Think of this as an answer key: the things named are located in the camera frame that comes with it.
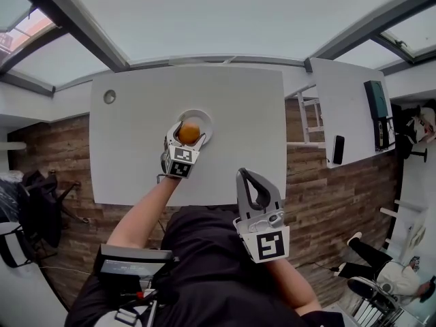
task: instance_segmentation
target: black phone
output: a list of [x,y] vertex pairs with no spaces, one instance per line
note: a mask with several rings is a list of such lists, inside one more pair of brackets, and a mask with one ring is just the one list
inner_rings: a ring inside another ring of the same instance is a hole
[[343,146],[345,144],[345,138],[343,136],[334,137],[333,146],[333,160],[332,162],[337,165],[342,164]]

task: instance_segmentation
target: orange fruit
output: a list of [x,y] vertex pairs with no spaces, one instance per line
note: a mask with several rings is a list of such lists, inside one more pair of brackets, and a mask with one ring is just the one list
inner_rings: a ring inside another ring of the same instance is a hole
[[178,140],[183,144],[193,144],[200,137],[200,127],[196,123],[184,123],[178,132]]

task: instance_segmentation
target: white cable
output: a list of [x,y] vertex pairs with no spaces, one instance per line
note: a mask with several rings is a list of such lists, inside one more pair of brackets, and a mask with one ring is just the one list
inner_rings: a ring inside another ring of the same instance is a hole
[[40,269],[61,269],[61,270],[77,271],[78,273],[80,272],[82,274],[90,275],[89,272],[87,273],[85,271],[80,271],[76,269],[60,268],[58,266],[40,266]]

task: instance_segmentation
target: white shoe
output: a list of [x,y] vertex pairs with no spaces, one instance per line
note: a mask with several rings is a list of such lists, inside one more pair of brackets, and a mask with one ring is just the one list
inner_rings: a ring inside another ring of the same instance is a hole
[[360,240],[360,238],[362,237],[362,233],[361,232],[356,232],[348,241],[347,241],[347,246],[349,246],[349,242],[353,239],[353,238],[358,238]]
[[334,276],[339,276],[339,274],[341,273],[341,271],[345,268],[345,265],[346,265],[346,264],[347,264],[347,263],[342,263],[342,264],[339,266],[339,271],[334,272],[333,275],[334,275]]

